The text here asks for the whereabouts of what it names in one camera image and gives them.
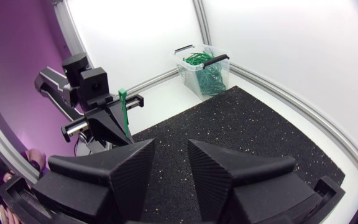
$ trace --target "table surface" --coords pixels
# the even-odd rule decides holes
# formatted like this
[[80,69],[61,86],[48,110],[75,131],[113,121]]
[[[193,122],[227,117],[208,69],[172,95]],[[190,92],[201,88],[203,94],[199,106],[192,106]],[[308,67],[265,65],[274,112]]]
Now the table surface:
[[[351,160],[315,125],[276,97],[230,74],[229,88],[233,86],[242,88],[291,122],[345,173],[341,187],[346,193],[323,223],[349,223],[358,209],[358,170]],[[140,94],[144,97],[144,107],[128,111],[129,128],[132,134],[139,133],[201,103],[201,100],[182,83],[180,77],[172,78]]]

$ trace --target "green zip tie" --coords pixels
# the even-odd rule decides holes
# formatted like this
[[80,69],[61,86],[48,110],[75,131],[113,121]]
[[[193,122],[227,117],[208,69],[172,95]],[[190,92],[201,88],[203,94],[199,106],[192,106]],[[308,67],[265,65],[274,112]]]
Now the green zip tie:
[[122,113],[124,114],[124,128],[125,128],[125,136],[128,138],[128,117],[127,117],[127,105],[126,105],[126,98],[127,98],[127,91],[121,88],[118,90],[119,101],[121,102]]

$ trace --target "black container handle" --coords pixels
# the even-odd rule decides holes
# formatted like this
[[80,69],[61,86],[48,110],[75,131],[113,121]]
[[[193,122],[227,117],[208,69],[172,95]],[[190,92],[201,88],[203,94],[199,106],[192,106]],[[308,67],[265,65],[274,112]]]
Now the black container handle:
[[189,49],[191,47],[194,47],[193,44],[187,45],[186,47],[181,47],[179,49],[176,49],[175,54],[178,53],[179,51],[186,50],[186,49]]
[[221,60],[224,60],[224,59],[230,59],[229,56],[227,56],[226,54],[224,55],[219,55],[215,58],[211,58],[209,60],[206,60],[205,62],[203,62],[204,64],[204,69],[205,67],[207,67],[208,65],[212,65],[213,63],[216,63],[216,62],[220,62]]

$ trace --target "black cable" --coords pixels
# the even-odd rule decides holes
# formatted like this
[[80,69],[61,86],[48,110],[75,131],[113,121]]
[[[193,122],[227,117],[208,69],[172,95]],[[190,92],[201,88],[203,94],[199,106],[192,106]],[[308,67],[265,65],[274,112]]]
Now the black cable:
[[75,145],[74,145],[74,156],[77,156],[77,155],[76,155],[76,150],[75,150],[75,148],[77,147],[79,140],[80,140],[80,137],[78,137],[77,142],[76,142]]

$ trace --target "purple wall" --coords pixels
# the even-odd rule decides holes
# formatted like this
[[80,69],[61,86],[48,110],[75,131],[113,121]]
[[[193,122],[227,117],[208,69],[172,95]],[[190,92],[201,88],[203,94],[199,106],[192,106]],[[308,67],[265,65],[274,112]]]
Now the purple wall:
[[73,156],[60,126],[68,120],[34,88],[45,66],[62,72],[70,53],[48,0],[0,1],[0,112],[27,148]]

